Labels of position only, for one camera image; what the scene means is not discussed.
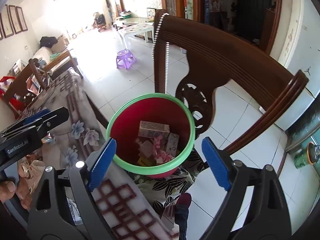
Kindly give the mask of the person's left hand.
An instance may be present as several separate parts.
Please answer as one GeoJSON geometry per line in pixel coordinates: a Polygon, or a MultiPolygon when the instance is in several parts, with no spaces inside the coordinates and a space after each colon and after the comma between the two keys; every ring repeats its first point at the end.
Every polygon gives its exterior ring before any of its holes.
{"type": "Polygon", "coordinates": [[[10,200],[15,194],[20,199],[21,206],[26,210],[30,210],[32,198],[24,178],[20,179],[17,186],[12,181],[1,182],[0,199],[2,203],[10,200]]]}

